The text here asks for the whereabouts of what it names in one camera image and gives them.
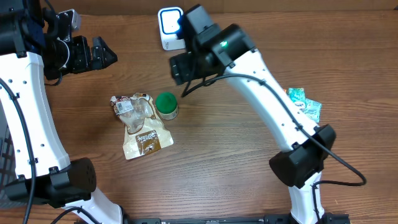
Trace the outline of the green lid jar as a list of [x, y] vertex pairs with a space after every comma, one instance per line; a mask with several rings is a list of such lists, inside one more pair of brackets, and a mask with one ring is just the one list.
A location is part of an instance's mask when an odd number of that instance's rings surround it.
[[176, 97], [170, 92], [158, 95], [155, 101], [159, 115], [164, 120], [172, 120], [178, 115], [178, 104]]

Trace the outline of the brown beige cookie pouch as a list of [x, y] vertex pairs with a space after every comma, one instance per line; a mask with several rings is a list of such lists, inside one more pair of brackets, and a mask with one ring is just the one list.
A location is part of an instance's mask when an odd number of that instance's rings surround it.
[[123, 151], [127, 160], [151, 154], [174, 143], [150, 95], [112, 96], [110, 105], [125, 125]]

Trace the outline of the small teal white packet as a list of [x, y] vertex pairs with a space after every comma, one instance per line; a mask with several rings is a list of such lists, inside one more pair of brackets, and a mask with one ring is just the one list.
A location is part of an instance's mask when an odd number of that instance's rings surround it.
[[288, 95], [295, 104], [295, 106], [297, 106], [300, 110], [303, 111], [306, 108], [306, 97], [304, 88], [289, 88]]

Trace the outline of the teal tissue packet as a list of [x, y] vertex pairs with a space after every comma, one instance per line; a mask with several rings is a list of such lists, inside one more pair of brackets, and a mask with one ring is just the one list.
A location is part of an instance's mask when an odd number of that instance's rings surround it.
[[305, 109], [303, 112], [316, 123], [320, 122], [321, 109], [321, 103], [308, 98], [305, 99]]

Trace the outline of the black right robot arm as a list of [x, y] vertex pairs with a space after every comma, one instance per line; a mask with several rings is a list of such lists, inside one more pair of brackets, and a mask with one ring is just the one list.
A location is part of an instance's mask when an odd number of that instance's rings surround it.
[[170, 58], [172, 78], [186, 84], [183, 95], [194, 91], [193, 80], [203, 86], [225, 79], [254, 108], [272, 133], [280, 151], [270, 159], [274, 174], [289, 188], [292, 223], [321, 223], [325, 211], [316, 185], [336, 133], [319, 126], [289, 98], [271, 75], [251, 38], [237, 24], [225, 29], [203, 6], [196, 5], [172, 19], [186, 52]]

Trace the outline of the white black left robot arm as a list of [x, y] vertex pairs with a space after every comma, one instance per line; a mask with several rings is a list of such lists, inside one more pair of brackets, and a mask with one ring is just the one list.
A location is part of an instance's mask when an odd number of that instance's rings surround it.
[[45, 86], [63, 76], [101, 70], [117, 55], [101, 37], [93, 46], [73, 10], [55, 12], [39, 1], [1, 2], [1, 105], [15, 153], [16, 179], [6, 184], [12, 202], [50, 205], [87, 223], [127, 223], [128, 216], [97, 186], [93, 163], [71, 160], [55, 128]]

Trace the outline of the white barcode scanner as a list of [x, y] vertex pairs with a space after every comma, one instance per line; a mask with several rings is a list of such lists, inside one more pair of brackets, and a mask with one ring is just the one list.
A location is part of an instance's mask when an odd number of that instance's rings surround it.
[[158, 11], [159, 32], [162, 48], [166, 51], [185, 48], [185, 41], [177, 37], [180, 30], [178, 20], [183, 16], [180, 7], [165, 7]]

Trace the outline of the grey plastic shopping basket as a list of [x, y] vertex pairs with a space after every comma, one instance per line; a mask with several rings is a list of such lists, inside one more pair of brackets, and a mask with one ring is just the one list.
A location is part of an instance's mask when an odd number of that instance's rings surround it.
[[1, 106], [1, 163], [0, 163], [0, 178], [1, 178], [1, 210], [8, 208], [23, 207], [25, 203], [14, 202], [8, 199], [6, 195], [6, 185], [16, 179], [15, 174], [15, 155], [12, 144], [11, 134], [8, 128], [8, 123]]

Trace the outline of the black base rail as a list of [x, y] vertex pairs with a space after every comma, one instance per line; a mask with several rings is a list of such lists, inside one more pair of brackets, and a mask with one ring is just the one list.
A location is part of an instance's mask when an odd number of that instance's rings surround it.
[[[264, 217], [235, 217], [235, 218], [194, 218], [161, 220], [159, 218], [131, 219], [133, 224], [289, 224], [298, 223], [291, 215], [265, 215]], [[322, 222], [326, 224], [349, 224], [349, 215], [335, 215], [326, 213]]]

